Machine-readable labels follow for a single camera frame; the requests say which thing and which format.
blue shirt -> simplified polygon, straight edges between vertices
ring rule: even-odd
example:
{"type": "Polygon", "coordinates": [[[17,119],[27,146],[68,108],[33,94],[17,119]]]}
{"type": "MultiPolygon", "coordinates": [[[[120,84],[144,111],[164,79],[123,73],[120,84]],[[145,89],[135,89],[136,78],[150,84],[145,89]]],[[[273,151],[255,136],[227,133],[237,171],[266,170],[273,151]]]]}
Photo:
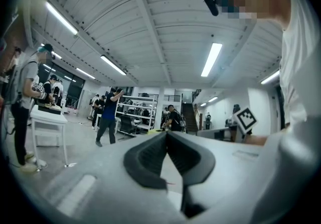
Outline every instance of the blue shirt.
{"type": "Polygon", "coordinates": [[[114,97],[114,93],[110,92],[106,98],[105,109],[101,116],[103,119],[108,119],[108,120],[115,119],[117,101],[110,100],[112,97],[114,97]]]}

fluorescent ceiling light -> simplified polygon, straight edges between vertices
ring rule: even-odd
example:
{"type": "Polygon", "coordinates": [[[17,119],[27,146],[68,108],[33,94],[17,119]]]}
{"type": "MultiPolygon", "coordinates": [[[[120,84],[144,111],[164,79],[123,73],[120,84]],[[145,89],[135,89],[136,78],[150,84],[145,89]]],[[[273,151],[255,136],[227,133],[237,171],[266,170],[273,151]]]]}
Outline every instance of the fluorescent ceiling light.
{"type": "Polygon", "coordinates": [[[47,9],[62,23],[65,25],[67,29],[69,29],[74,35],[78,33],[78,30],[76,30],[73,26],[71,26],[65,19],[64,17],[61,16],[59,12],[53,6],[46,2],[46,7],[47,9]]]}
{"type": "Polygon", "coordinates": [[[52,51],[53,55],[55,55],[59,60],[62,58],[60,55],[56,54],[54,51],[52,51]]]}
{"type": "Polygon", "coordinates": [[[212,101],[214,101],[214,100],[216,100],[216,99],[217,99],[217,96],[214,97],[214,98],[212,98],[211,100],[209,100],[209,102],[212,102],[212,101]]]}
{"type": "Polygon", "coordinates": [[[91,77],[93,79],[96,79],[95,77],[93,77],[92,75],[89,75],[88,73],[86,73],[85,71],[81,70],[80,68],[77,68],[78,71],[80,71],[81,73],[87,75],[88,77],[91,77]]]}
{"type": "Polygon", "coordinates": [[[51,69],[52,71],[56,71],[55,69],[52,69],[51,67],[49,67],[49,66],[46,65],[46,64],[43,64],[43,66],[45,66],[45,67],[48,68],[48,69],[51,69]]]}
{"type": "Polygon", "coordinates": [[[107,62],[111,67],[113,67],[115,70],[117,70],[121,75],[126,75],[125,72],[123,72],[120,68],[118,68],[115,64],[113,64],[110,60],[107,59],[105,55],[100,56],[100,58],[107,62]]]}
{"type": "Polygon", "coordinates": [[[209,54],[209,57],[207,58],[206,64],[204,66],[203,72],[202,72],[202,77],[207,77],[210,74],[210,71],[219,56],[219,53],[221,51],[222,44],[212,44],[212,48],[209,54]]]}
{"type": "Polygon", "coordinates": [[[265,80],[261,82],[262,85],[265,85],[266,83],[270,82],[271,80],[275,79],[280,75],[280,70],[277,72],[273,73],[271,76],[267,77],[265,80]]]}

gray t-shirt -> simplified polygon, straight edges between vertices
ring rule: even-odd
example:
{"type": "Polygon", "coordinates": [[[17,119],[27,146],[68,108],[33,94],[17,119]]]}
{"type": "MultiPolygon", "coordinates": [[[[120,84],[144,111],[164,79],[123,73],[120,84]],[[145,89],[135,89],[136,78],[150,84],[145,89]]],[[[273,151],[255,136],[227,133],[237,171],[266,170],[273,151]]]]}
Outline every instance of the gray t-shirt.
{"type": "MultiPolygon", "coordinates": [[[[20,75],[19,87],[18,90],[23,92],[26,79],[31,79],[32,81],[38,74],[38,58],[30,58],[28,64],[23,64],[23,69],[20,75]]],[[[29,109],[31,102],[31,97],[26,97],[22,93],[22,102],[21,106],[23,108],[29,109]]]]}

black pants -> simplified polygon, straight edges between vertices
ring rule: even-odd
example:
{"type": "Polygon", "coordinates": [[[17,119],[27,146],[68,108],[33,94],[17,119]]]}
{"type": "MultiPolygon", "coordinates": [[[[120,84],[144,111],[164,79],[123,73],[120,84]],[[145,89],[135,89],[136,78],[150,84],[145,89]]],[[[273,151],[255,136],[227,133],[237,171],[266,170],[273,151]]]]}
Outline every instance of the black pants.
{"type": "Polygon", "coordinates": [[[11,106],[12,115],[15,118],[15,149],[17,154],[18,162],[24,165],[25,162],[25,143],[27,133],[27,122],[29,117],[29,109],[19,107],[17,103],[11,106]]]}
{"type": "Polygon", "coordinates": [[[100,138],[102,135],[105,133],[106,129],[109,128],[109,141],[111,144],[115,144],[115,127],[116,127],[116,120],[109,120],[109,119],[104,119],[100,118],[100,127],[97,132],[97,137],[96,141],[100,141],[100,138]]]}
{"type": "Polygon", "coordinates": [[[92,119],[92,126],[94,127],[96,125],[96,119],[97,119],[97,111],[95,111],[95,115],[94,115],[94,118],[92,119]]]}

metal shelving unit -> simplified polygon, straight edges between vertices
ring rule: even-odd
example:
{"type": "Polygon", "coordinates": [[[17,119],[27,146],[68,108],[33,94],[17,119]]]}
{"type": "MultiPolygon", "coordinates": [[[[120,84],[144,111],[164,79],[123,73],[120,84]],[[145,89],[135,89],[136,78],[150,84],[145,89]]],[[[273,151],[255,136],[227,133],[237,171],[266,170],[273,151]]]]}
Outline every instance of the metal shelving unit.
{"type": "Polygon", "coordinates": [[[120,103],[119,99],[118,99],[117,106],[116,106],[115,117],[116,117],[116,114],[123,114],[123,115],[131,116],[131,117],[137,117],[137,118],[140,118],[140,119],[148,119],[149,120],[149,125],[138,124],[137,127],[141,128],[141,129],[145,129],[145,130],[150,130],[151,129],[151,121],[155,119],[155,118],[152,117],[153,113],[155,113],[155,110],[156,110],[155,107],[157,105],[157,101],[156,101],[155,97],[154,96],[153,97],[141,97],[141,96],[128,96],[128,95],[124,95],[123,97],[131,99],[131,100],[139,101],[139,102],[146,102],[148,104],[148,106],[130,105],[130,104],[125,104],[125,103],[120,103]],[[145,116],[142,116],[142,115],[126,114],[126,113],[123,113],[121,111],[118,111],[118,107],[119,106],[127,106],[127,107],[130,107],[130,108],[148,109],[148,110],[150,110],[150,116],[149,117],[145,117],[145,116]]]}

